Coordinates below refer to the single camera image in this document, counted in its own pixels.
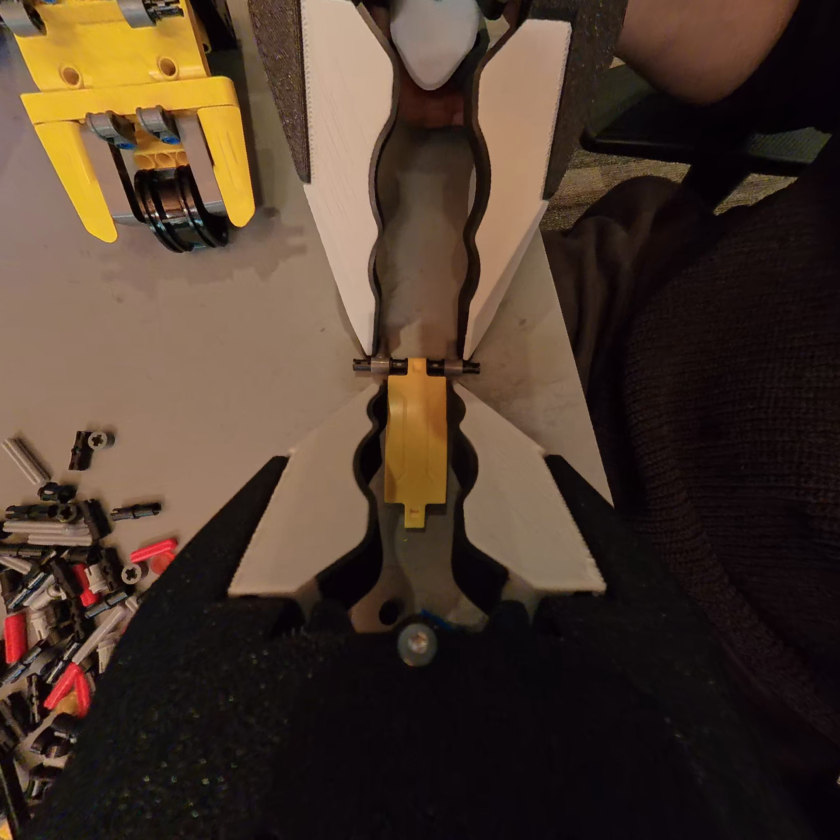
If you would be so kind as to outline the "yellow toy brick model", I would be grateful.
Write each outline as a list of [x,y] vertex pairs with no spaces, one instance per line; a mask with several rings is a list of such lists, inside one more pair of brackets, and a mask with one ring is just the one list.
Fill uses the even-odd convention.
[[36,91],[21,100],[81,224],[114,243],[147,228],[167,250],[228,244],[256,205],[227,2],[3,1]]

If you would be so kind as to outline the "person's right forearm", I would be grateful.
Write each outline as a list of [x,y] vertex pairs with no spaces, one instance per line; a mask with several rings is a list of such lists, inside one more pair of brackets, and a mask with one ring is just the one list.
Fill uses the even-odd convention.
[[615,56],[653,87],[718,102],[762,64],[798,1],[630,1]]

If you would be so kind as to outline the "grey axle pin piece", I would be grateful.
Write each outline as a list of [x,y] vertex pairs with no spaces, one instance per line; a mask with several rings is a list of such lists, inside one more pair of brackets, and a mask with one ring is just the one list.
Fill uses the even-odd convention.
[[398,359],[393,357],[369,357],[355,359],[353,371],[376,376],[409,375],[412,372],[436,377],[459,377],[478,375],[480,363],[468,360]]

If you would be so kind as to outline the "yellow curved panel piece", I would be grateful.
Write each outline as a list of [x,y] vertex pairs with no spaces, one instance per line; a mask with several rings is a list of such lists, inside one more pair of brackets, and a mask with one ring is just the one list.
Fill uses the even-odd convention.
[[410,358],[387,379],[386,503],[403,506],[406,529],[424,529],[428,506],[444,505],[448,476],[447,382]]

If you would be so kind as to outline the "black pin with grey bush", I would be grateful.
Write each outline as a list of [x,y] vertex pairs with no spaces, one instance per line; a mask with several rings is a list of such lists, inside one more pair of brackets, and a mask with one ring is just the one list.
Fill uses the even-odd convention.
[[68,470],[85,471],[89,469],[95,453],[112,447],[115,438],[115,433],[108,429],[77,430],[70,450]]

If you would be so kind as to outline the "black office chair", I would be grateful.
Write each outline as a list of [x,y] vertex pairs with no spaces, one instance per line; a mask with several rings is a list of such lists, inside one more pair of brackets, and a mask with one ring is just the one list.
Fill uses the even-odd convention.
[[614,101],[600,98],[581,145],[592,153],[688,165],[689,188],[717,207],[751,175],[801,175],[831,137],[814,128],[727,129],[703,117],[697,107],[642,91]]

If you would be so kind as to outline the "pile of toy brick pieces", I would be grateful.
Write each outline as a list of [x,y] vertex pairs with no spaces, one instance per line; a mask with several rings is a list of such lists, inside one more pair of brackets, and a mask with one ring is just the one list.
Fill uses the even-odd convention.
[[54,480],[21,437],[2,450],[36,499],[2,508],[1,823],[17,838],[74,752],[98,682],[150,585],[179,550],[168,538],[124,560],[120,522],[154,518],[157,501],[106,511]]

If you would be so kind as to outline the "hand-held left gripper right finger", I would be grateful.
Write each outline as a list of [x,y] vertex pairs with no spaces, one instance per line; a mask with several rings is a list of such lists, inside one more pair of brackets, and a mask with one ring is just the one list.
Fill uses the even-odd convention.
[[544,449],[464,386],[454,385],[453,395],[464,407],[457,441],[466,461],[453,556],[458,586],[478,607],[604,594]]

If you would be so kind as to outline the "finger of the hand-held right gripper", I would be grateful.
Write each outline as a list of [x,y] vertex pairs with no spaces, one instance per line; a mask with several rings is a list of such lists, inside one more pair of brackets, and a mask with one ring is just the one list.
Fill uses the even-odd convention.
[[310,176],[304,185],[335,284],[365,355],[377,347],[382,236],[375,171],[396,116],[394,55],[362,4],[303,3]]
[[505,35],[478,73],[477,226],[468,235],[477,282],[461,304],[465,359],[495,318],[548,205],[545,183],[570,47],[570,23],[527,19]]

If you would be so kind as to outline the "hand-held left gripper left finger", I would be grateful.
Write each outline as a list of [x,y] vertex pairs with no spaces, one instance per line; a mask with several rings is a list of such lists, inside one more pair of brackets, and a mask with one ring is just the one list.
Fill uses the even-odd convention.
[[353,607],[373,590],[382,541],[370,483],[383,424],[384,386],[370,384],[292,448],[229,597]]

